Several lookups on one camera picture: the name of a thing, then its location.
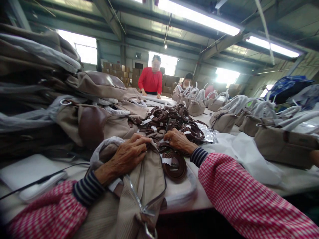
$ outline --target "woman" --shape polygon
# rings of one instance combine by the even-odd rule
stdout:
[[[319,238],[319,228],[308,217],[257,182],[232,157],[207,153],[177,129],[168,131],[164,140],[191,155],[213,207],[245,238]],[[11,221],[9,232],[17,238],[72,237],[104,187],[136,167],[144,158],[145,143],[150,141],[134,134],[95,172],[78,182],[59,184],[26,207]]]

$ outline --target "stack of cardboard boxes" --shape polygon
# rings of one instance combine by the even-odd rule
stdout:
[[[117,76],[123,82],[125,87],[129,86],[129,83],[130,83],[130,78],[129,78],[130,68],[129,67],[119,65],[119,64],[104,62],[102,72],[113,75],[113,76]]]
[[[142,74],[142,70],[143,69],[136,69],[136,68],[132,69],[132,86],[133,87],[138,87],[138,81],[139,81],[140,75]]]
[[[163,75],[163,92],[172,94],[179,83],[179,77]]]

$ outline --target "navy striped sleeve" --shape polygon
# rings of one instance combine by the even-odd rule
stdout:
[[[104,191],[93,171],[73,186],[74,197],[85,207],[94,203]]]
[[[197,167],[200,167],[200,165],[204,162],[208,155],[208,152],[206,152],[203,148],[199,147],[194,150],[192,156],[190,157],[190,161],[193,162]]]

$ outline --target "leather patch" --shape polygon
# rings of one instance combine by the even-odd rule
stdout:
[[[104,127],[110,116],[103,108],[84,107],[79,122],[79,135],[89,149],[96,149],[104,140]]]
[[[123,82],[116,76],[112,76],[98,71],[86,71],[86,74],[96,85],[107,85],[120,89],[126,89]]]

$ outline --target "hand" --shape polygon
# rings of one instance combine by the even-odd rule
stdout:
[[[117,177],[132,171],[144,159],[146,143],[150,142],[150,138],[133,134],[132,138],[119,146],[111,160],[94,171],[98,181],[106,186]]]
[[[144,90],[144,89],[141,89],[141,92],[142,92],[142,95],[143,95],[143,96],[147,96],[147,94],[145,93],[145,90]]]
[[[197,144],[190,142],[186,135],[177,129],[173,129],[172,131],[168,131],[164,136],[164,141],[168,140],[169,144],[178,150],[186,152],[188,154],[192,154],[195,149],[198,148]]]

